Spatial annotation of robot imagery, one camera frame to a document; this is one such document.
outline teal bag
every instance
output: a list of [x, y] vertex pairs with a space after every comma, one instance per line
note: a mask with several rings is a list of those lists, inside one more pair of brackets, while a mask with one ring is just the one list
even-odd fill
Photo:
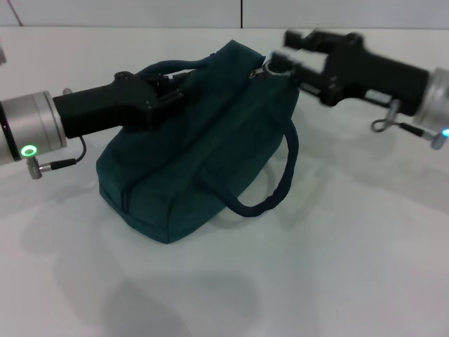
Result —
[[[224, 207], [259, 216], [288, 194], [298, 153], [291, 121], [298, 90], [288, 77], [263, 72], [264, 57], [235, 41], [196, 62], [165, 61], [139, 76], [191, 71], [180, 89], [199, 99], [155, 132], [123, 127], [97, 162], [100, 194], [135, 230], [163, 242], [189, 235]], [[239, 196], [281, 144], [285, 172], [273, 195], [256, 206]]]

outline white tabletop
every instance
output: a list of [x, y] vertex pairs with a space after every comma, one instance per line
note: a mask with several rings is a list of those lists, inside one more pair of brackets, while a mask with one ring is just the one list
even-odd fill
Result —
[[[449, 32], [363, 31], [378, 53], [449, 68]], [[1, 28], [0, 100], [108, 84], [230, 39], [268, 54], [283, 30]], [[322, 59], [297, 55], [310, 65]], [[0, 168], [0, 336], [444, 337], [449, 333], [449, 147], [370, 132], [384, 110], [302, 95], [289, 197], [256, 219], [222, 212], [163, 245], [98, 194], [95, 160], [118, 129], [86, 137], [77, 166], [33, 181]], [[78, 140], [43, 161], [75, 157]], [[282, 145], [242, 200], [272, 191]]]

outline zipper pull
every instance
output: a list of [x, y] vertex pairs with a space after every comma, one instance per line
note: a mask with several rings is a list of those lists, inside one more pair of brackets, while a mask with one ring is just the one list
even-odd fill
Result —
[[256, 76], [258, 76], [259, 74], [261, 74], [261, 73], [263, 73], [263, 72], [265, 72], [264, 68], [259, 68], [259, 69], [253, 70], [253, 71], [250, 73], [250, 79], [255, 78]]

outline metal ring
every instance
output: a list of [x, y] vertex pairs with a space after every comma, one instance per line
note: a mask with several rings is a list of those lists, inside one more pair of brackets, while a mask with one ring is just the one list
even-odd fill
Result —
[[270, 60], [266, 61], [266, 63], [262, 66], [262, 69], [264, 72], [267, 72], [268, 74], [272, 76], [291, 76], [292, 70], [288, 70], [287, 72], [273, 72], [269, 69]]
[[376, 119], [373, 123], [371, 123], [370, 128], [372, 132], [380, 133], [387, 130], [390, 126], [387, 125], [386, 119]]

